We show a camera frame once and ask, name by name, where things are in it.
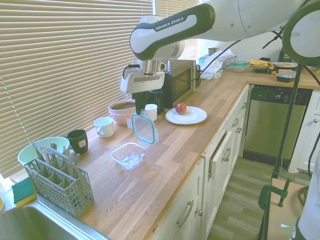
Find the black coffee maker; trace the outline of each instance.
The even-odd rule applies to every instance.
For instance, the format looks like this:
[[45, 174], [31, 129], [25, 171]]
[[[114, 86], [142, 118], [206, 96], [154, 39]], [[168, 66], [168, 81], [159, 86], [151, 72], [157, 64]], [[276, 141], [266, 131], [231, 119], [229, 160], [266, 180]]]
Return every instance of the black coffee maker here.
[[164, 91], [162, 89], [132, 93], [132, 99], [135, 100], [135, 110], [139, 115], [141, 109], [145, 109], [147, 104], [156, 104], [158, 115], [165, 110]]

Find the green sponge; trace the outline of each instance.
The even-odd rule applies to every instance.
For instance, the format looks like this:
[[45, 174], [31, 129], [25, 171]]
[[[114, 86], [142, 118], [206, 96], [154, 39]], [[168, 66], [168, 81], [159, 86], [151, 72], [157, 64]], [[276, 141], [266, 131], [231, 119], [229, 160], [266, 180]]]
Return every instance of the green sponge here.
[[30, 177], [12, 186], [13, 200], [16, 207], [21, 207], [37, 198], [36, 191]]

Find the dishwasher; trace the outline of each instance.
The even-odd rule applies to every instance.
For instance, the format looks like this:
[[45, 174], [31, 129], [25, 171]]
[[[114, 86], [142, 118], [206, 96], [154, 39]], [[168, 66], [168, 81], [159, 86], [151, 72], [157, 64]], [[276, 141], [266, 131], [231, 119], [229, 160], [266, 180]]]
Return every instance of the dishwasher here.
[[[251, 90], [243, 157], [275, 165], [289, 109], [292, 88], [256, 85]], [[312, 90], [297, 90], [282, 159], [288, 169]]]

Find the cabinet handle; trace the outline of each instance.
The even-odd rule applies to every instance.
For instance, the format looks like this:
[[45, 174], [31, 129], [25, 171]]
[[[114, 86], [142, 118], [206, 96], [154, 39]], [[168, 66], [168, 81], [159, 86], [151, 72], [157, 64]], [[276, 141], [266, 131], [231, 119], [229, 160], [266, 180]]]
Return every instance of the cabinet handle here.
[[204, 214], [204, 212], [200, 209], [200, 210], [198, 210], [198, 208], [195, 210], [195, 213], [194, 214], [198, 214], [198, 216], [199, 217], [201, 217], [203, 214]]
[[237, 125], [238, 125], [238, 122], [239, 122], [239, 118], [236, 118], [236, 119], [234, 120], [234, 123], [232, 124], [232, 127], [237, 126]]
[[238, 126], [237, 128], [236, 128], [236, 132], [239, 134], [239, 133], [241, 133], [241, 130], [242, 130], [242, 127], [240, 127], [240, 126]]
[[189, 205], [189, 210], [188, 212], [186, 213], [186, 215], [184, 216], [184, 218], [180, 221], [176, 221], [176, 224], [178, 224], [178, 227], [181, 228], [182, 225], [185, 223], [185, 221], [187, 220], [187, 218], [189, 217], [190, 213], [191, 213], [191, 210], [192, 210], [192, 207], [194, 206], [194, 201], [188, 201], [188, 205]]
[[222, 161], [224, 161], [224, 162], [229, 161], [230, 153], [231, 153], [231, 147], [228, 147], [228, 148], [226, 149], [226, 151], [225, 151], [225, 154], [224, 154], [224, 156], [223, 156], [223, 158], [222, 158]]
[[241, 109], [245, 109], [246, 106], [247, 106], [247, 103], [245, 102], [245, 103], [242, 105]]

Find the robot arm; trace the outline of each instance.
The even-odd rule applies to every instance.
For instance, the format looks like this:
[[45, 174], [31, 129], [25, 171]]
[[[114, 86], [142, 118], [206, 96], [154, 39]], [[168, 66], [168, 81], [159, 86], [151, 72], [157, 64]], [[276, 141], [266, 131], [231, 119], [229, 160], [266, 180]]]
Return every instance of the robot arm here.
[[[311, 63], [320, 65], [320, 2], [302, 9], [304, 2], [210, 0], [165, 19], [156, 15], [143, 16], [130, 37], [131, 49], [141, 62], [139, 68], [124, 71], [120, 89], [131, 94], [161, 89], [166, 69], [161, 61], [180, 57], [185, 39], [236, 41], [279, 31], [285, 24], [282, 42], [291, 59], [311, 66]], [[137, 107], [138, 114], [141, 108], [143, 104]]]

